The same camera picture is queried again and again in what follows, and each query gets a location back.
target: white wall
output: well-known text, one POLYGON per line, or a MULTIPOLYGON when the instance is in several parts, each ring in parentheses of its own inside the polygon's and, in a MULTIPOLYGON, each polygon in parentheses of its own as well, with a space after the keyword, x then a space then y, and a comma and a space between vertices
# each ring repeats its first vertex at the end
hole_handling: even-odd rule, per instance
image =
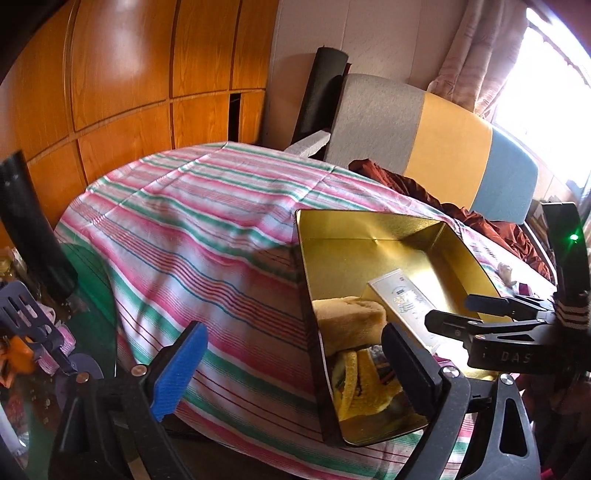
POLYGON ((262 142, 290 144, 316 49, 339 48, 352 73, 425 89, 449 50, 467 0, 280 0, 262 142))

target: screw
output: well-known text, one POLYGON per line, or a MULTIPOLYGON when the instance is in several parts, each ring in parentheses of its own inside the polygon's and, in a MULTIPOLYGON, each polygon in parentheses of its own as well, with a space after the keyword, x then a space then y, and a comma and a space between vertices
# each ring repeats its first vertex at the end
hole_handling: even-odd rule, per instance
POLYGON ((443 375, 448 378, 456 378, 460 376, 460 371, 456 367, 446 366, 441 369, 443 375))
POLYGON ((501 374, 501 381, 505 385, 513 385, 515 383, 515 380, 509 374, 501 374))
POLYGON ((88 382, 90 378, 90 375, 88 372, 81 372, 78 375, 76 375, 76 382, 77 383, 86 383, 88 382))
POLYGON ((146 373, 148 373, 148 367, 145 365, 139 364, 131 369, 131 374, 134 377, 143 377, 146 373))

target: striped tablecloth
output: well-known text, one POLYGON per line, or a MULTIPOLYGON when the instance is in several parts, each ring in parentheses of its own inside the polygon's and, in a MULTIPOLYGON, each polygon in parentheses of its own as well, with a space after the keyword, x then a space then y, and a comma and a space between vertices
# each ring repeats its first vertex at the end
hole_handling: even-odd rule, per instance
MULTIPOLYGON (((290 256, 296 209, 376 210, 446 221, 499 290, 500 261, 541 296, 554 289, 501 247, 440 212, 331 164, 236 143, 150 155, 91 184, 63 241, 109 267, 119 357, 149 363, 191 320, 209 350, 177 414, 199 432, 305 478, 393 478, 420 434, 359 449, 322 443, 290 256)), ((466 421, 442 478, 454 478, 466 421)))

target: gold box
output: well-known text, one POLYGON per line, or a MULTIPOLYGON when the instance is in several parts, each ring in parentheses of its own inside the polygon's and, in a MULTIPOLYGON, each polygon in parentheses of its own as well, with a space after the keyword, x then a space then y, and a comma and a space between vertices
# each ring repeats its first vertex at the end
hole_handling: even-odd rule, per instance
POLYGON ((295 222, 294 255, 324 442, 366 446, 425 427, 427 420, 412 410, 401 418, 391 409, 339 423, 312 300, 362 296, 369 280, 401 268, 436 309, 499 322, 463 305, 470 293, 498 297, 494 285, 445 222, 349 210, 298 210, 295 222))

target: brown plush fabric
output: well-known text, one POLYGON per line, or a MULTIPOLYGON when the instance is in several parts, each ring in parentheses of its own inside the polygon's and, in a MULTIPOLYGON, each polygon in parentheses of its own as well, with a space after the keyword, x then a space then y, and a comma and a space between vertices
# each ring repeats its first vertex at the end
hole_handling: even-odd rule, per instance
POLYGON ((349 164, 349 170, 376 180, 398 193, 426 203, 447 216, 459 220, 464 225, 502 246, 505 250, 526 262, 544 278, 550 280, 548 267, 537 254, 530 239, 525 236, 519 225, 509 222, 490 222, 480 213, 469 212, 466 208, 459 208, 452 203, 440 203, 413 179, 385 170, 370 159, 353 160, 349 164))

